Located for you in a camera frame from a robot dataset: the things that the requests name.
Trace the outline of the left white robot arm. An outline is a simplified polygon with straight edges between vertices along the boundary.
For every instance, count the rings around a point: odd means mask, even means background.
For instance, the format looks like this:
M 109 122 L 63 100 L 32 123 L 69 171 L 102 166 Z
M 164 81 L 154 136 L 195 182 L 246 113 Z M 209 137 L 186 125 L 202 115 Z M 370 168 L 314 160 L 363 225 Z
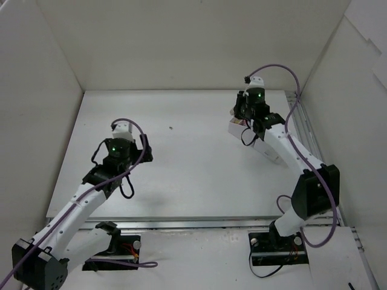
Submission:
M 153 160 L 146 134 L 138 149 L 131 134 L 103 140 L 108 150 L 102 163 L 83 178 L 77 192 L 60 213 L 29 240 L 19 239 L 11 249 L 11 276 L 31 289 L 60 289 L 69 273 L 98 253 L 113 254 L 121 246 L 121 231 L 113 222 L 101 222 L 86 241 L 72 239 L 89 216 L 111 195 L 122 192 L 122 180 L 138 164 Z

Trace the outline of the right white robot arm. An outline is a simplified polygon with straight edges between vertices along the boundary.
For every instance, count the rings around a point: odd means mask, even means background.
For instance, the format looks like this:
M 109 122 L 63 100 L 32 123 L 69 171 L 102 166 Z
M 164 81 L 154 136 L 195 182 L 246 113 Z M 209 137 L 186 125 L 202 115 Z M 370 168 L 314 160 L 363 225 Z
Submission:
M 335 165 L 326 165 L 309 152 L 288 129 L 287 122 L 270 110 L 262 87 L 239 91 L 230 122 L 232 134 L 242 144 L 252 147 L 272 161 L 283 161 L 297 177 L 290 208 L 269 226 L 268 243 L 275 249 L 288 244 L 290 237 L 302 230 L 306 221 L 331 211 L 333 225 L 328 234 L 335 232 L 339 205 L 340 171 Z

